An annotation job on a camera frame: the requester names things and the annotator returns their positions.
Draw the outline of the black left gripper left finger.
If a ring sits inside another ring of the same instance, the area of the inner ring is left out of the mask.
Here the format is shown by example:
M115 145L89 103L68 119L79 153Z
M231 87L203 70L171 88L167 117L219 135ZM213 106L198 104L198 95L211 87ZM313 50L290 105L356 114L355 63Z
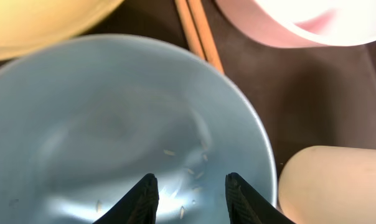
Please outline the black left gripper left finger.
M157 178L148 173L93 224L155 224L158 204Z

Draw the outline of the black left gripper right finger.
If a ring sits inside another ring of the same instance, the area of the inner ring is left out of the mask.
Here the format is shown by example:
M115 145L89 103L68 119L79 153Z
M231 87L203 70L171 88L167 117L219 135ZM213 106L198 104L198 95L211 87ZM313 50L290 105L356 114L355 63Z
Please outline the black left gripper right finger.
M294 224L236 172L226 175L225 197L231 224Z

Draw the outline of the rice food waste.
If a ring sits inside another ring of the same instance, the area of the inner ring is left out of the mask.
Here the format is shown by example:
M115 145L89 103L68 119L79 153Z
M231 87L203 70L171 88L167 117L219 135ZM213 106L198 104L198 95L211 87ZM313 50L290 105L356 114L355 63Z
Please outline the rice food waste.
M203 140L183 137L116 141L102 158L110 162L99 184L92 223L108 213L147 173L157 178L156 223L211 223L214 212L208 150Z

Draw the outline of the pale green cup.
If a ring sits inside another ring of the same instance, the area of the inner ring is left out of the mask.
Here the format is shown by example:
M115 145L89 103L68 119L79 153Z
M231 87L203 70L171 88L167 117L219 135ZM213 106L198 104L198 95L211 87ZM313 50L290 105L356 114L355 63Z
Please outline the pale green cup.
M295 223L376 223L376 149L297 152L280 175L278 200Z

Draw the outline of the light blue bowl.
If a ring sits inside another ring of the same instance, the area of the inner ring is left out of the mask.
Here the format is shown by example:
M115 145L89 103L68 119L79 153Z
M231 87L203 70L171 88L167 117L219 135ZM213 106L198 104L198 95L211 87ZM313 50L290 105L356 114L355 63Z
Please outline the light blue bowl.
M228 223L225 176L272 205L263 124L240 89L189 51L133 35L88 35L0 68L0 223L91 223L116 141L203 140L211 223Z

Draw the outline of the pink bowl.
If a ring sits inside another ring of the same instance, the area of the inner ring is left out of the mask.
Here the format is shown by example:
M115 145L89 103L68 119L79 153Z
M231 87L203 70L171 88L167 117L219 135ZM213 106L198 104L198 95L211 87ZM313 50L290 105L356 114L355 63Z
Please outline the pink bowl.
M270 47L350 47L376 41L376 0L217 0L224 16Z

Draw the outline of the yellow plate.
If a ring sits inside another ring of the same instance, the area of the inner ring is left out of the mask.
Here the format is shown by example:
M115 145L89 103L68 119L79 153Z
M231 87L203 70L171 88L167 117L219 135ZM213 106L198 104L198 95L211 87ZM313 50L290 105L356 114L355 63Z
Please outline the yellow plate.
M79 35L123 0L0 0L0 61Z

